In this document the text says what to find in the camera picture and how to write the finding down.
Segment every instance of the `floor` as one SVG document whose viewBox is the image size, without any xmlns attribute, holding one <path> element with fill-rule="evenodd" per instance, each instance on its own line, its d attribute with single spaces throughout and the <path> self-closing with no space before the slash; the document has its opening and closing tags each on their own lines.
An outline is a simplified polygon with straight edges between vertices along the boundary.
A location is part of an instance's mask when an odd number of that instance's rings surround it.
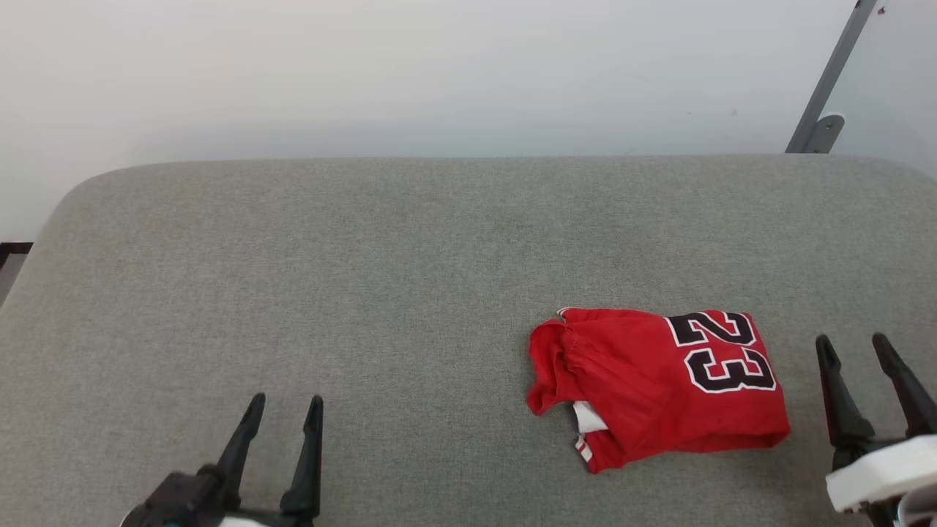
<svg viewBox="0 0 937 527">
<path fill-rule="evenodd" d="M 25 254 L 10 254 L 3 267 L 0 267 L 0 304 L 7 298 L 10 288 L 13 287 L 13 280 L 20 274 L 20 268 L 25 261 Z"/>
</svg>

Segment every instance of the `black strip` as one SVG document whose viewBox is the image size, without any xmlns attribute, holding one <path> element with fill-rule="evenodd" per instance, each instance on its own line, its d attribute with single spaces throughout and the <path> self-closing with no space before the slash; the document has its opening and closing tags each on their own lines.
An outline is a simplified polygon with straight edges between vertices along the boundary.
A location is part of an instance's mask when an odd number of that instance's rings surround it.
<svg viewBox="0 0 937 527">
<path fill-rule="evenodd" d="M 29 254 L 31 248 L 33 248 L 32 242 L 0 244 L 0 269 L 7 262 L 7 256 L 10 254 Z"/>
</svg>

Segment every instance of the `white wall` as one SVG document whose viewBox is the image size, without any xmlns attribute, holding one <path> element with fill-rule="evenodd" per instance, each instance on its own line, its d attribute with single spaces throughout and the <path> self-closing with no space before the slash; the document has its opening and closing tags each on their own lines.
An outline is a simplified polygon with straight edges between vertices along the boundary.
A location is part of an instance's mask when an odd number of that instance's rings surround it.
<svg viewBox="0 0 937 527">
<path fill-rule="evenodd" d="M 937 177 L 937 2 L 879 0 L 875 8 L 824 108 L 846 119 L 832 153 Z"/>
<path fill-rule="evenodd" d="M 158 161 L 782 152 L 854 3 L 5 2 L 0 240 Z"/>
</svg>

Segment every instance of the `gray tabletop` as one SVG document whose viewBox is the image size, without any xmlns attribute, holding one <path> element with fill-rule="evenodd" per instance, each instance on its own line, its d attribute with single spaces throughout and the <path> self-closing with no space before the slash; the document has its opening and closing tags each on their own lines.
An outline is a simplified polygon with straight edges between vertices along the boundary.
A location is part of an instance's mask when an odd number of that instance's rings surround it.
<svg viewBox="0 0 937 527">
<path fill-rule="evenodd" d="M 825 496 L 826 332 L 879 431 L 870 345 L 937 360 L 937 184 L 829 156 L 271 160 L 109 173 L 0 308 L 7 525 L 116 525 L 220 453 L 258 391 L 245 502 L 276 507 L 325 399 L 317 525 L 855 524 Z M 784 387 L 772 450 L 590 475 L 535 417 L 530 330 L 569 306 L 747 311 Z"/>
</svg>

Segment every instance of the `clothing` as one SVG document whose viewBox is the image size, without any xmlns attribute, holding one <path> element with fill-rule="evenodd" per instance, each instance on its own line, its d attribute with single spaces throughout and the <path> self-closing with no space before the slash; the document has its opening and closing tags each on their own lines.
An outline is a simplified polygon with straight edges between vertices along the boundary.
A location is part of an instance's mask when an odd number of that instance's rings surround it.
<svg viewBox="0 0 937 527">
<path fill-rule="evenodd" d="M 781 385 L 748 314 L 560 314 L 565 320 L 530 335 L 537 380 L 528 406 L 541 415 L 564 400 L 589 403 L 607 427 L 589 419 L 580 430 L 577 450 L 594 474 L 668 450 L 766 448 L 790 433 Z"/>
</svg>

